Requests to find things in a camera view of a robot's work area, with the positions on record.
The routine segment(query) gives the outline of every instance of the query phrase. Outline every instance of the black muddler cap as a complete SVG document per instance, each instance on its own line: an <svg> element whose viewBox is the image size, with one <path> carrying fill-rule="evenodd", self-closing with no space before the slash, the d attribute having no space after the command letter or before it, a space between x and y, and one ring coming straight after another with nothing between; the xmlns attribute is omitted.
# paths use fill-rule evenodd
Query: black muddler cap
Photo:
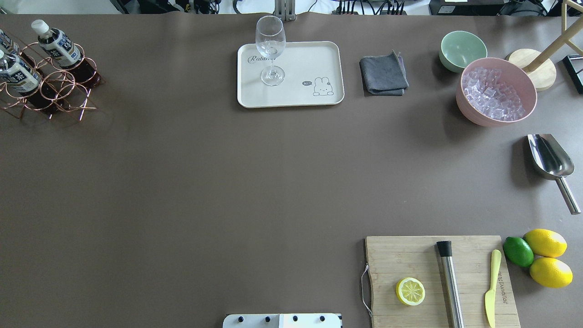
<svg viewBox="0 0 583 328"><path fill-rule="evenodd" d="M437 249L439 250L439 256L451 256L451 240L437 242Z"/></svg>

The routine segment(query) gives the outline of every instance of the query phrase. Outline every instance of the lemon slice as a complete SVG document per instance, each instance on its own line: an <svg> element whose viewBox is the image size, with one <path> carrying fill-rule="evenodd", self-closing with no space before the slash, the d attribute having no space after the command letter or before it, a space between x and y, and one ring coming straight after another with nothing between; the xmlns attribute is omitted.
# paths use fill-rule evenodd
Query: lemon slice
<svg viewBox="0 0 583 328"><path fill-rule="evenodd" d="M397 283L397 298L403 304L419 305L425 299L425 287L415 278L403 278Z"/></svg>

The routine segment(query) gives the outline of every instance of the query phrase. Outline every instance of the butter knife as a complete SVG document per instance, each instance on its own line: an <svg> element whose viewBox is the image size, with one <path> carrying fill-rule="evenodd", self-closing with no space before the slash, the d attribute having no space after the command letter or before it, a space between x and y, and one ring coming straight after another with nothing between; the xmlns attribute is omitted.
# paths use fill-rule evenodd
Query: butter knife
<svg viewBox="0 0 583 328"><path fill-rule="evenodd" d="M492 251L492 258L490 261L490 290L484 295L484 303L486 304L486 317L491 328L496 328L496 320L494 318L494 303L496 300L496 285L498 281L498 272L500 271L500 261L502 261L502 253L495 249Z"/></svg>

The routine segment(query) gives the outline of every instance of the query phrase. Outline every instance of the white bottle cap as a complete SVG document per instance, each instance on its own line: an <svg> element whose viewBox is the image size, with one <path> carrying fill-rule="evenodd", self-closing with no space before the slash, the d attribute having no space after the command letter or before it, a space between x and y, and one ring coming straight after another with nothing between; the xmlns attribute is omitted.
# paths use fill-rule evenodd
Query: white bottle cap
<svg viewBox="0 0 583 328"><path fill-rule="evenodd" d="M50 28L48 27L48 24L46 24L44 22L44 20L42 19L37 19L35 20L30 27L33 28L33 30L38 34L38 35L43 35L46 32L48 32L48 30L50 30Z"/></svg>

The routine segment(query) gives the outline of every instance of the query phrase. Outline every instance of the wooden stand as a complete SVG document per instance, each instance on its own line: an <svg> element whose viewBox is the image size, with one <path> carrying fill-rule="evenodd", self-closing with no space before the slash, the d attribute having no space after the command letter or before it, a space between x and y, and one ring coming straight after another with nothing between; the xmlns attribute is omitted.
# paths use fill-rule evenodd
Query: wooden stand
<svg viewBox="0 0 583 328"><path fill-rule="evenodd" d="M562 29L561 36L553 41L542 53L533 49L519 49L511 53L507 60L514 65L522 68L531 78L537 91L543 91L550 88L557 78L557 69L549 59L564 44L569 45L579 55L583 55L583 50L577 47L571 38L583 29L583 16L567 28L567 6L583 12L583 6L575 3L573 0L563 1L561 8Z"/></svg>

